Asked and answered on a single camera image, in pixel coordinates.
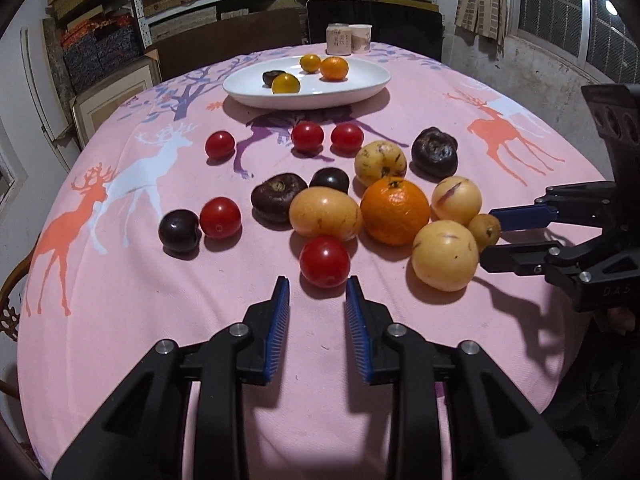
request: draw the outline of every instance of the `pink tablecloth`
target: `pink tablecloth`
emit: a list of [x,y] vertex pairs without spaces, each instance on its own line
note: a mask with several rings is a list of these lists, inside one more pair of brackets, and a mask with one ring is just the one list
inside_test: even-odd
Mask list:
[[[82,152],[36,250],[18,342],[24,417],[47,472],[156,340],[209,339],[241,320],[249,304],[268,298],[284,274],[291,314],[282,375],[244,394],[254,478],[383,477],[390,391],[366,387],[347,359],[344,288],[323,292],[305,284],[296,257],[303,240],[264,228],[249,200],[254,186],[276,173],[309,181],[331,165],[353,174],[353,159],[329,150],[335,124],[359,124],[366,142],[394,140],[408,158],[422,129],[453,134],[458,173],[478,183],[485,212],[532,203],[552,184],[601,179],[520,105],[434,60],[383,44],[366,58],[384,63],[392,80],[365,102],[265,112],[225,98],[222,82],[233,70],[323,51],[315,45],[239,56],[163,83],[120,107]],[[290,131],[301,120],[324,127],[324,152],[313,159],[291,151]],[[209,165],[204,142],[220,129],[232,133],[238,148],[230,160]],[[434,184],[411,171],[407,177],[431,195]],[[191,261],[165,255],[158,241],[162,215],[175,208],[199,212],[215,196],[239,205],[241,237],[203,245]],[[593,235],[559,225],[546,234],[571,242]],[[464,294],[442,294],[414,276],[410,248],[382,247],[366,235],[350,248],[366,296],[388,305],[396,321],[450,346],[478,341],[537,409],[548,404],[586,322],[561,292],[539,277],[479,269]]]

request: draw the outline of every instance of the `tangerine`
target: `tangerine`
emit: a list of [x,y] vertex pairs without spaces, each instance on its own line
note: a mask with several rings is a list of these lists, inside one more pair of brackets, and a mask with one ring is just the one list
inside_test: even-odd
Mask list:
[[293,74],[280,74],[271,83],[271,91],[274,94],[297,94],[300,92],[300,81]]
[[422,190],[396,176],[386,176],[367,187],[360,210],[365,231],[373,239],[392,246],[412,243],[429,222],[431,213]]
[[327,57],[320,63],[320,73],[328,81],[342,81],[348,72],[349,63],[343,57]]
[[320,69],[320,58],[316,54],[305,54],[300,58],[300,68],[310,74],[315,74]]

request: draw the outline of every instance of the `oval plate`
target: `oval plate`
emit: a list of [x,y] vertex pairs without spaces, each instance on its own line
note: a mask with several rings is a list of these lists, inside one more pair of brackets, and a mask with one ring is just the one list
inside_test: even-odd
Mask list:
[[[233,72],[223,89],[236,101],[254,108],[269,110],[317,110],[350,105],[380,92],[391,80],[389,71],[377,63],[349,56],[349,73],[343,81],[327,81],[320,75],[300,68],[302,56],[264,61]],[[284,70],[300,80],[297,94],[274,94],[262,82],[269,70]]]

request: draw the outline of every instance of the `bolt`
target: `bolt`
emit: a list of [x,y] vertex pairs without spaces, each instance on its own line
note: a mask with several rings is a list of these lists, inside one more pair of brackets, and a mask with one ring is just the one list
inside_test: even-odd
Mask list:
[[156,352],[162,355],[170,354],[174,351],[175,343],[170,339],[162,339],[156,343]]
[[406,327],[400,323],[392,323],[386,327],[386,332],[391,337],[402,337],[406,334]]
[[480,351],[480,345],[475,341],[463,341],[460,343],[460,348],[467,355],[476,355]]
[[234,323],[229,327],[229,333],[233,337],[242,337],[249,333],[249,327],[244,323]]

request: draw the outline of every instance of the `picture frame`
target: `picture frame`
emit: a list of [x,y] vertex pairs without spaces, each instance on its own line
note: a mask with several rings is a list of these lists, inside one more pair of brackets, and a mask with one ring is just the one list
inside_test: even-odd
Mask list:
[[158,51],[151,50],[71,99],[80,149],[123,102],[161,82]]

